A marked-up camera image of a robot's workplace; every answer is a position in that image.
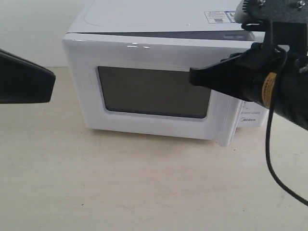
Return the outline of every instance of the midea logo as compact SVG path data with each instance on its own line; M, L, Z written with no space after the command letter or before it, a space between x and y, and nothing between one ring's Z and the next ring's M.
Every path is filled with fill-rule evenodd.
M241 122L252 122L252 121L255 121L256 119L248 119L248 118L241 118Z

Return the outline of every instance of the white microwave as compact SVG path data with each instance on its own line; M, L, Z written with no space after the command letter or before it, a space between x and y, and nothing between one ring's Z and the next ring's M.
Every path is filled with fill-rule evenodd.
M188 9L188 0L120 2L124 6L90 1L63 39L87 127L226 146L236 128L263 124L267 110L257 104L189 83L190 67L215 64L252 45L253 35L224 10L237 1L198 0ZM145 12L149 7L156 12Z

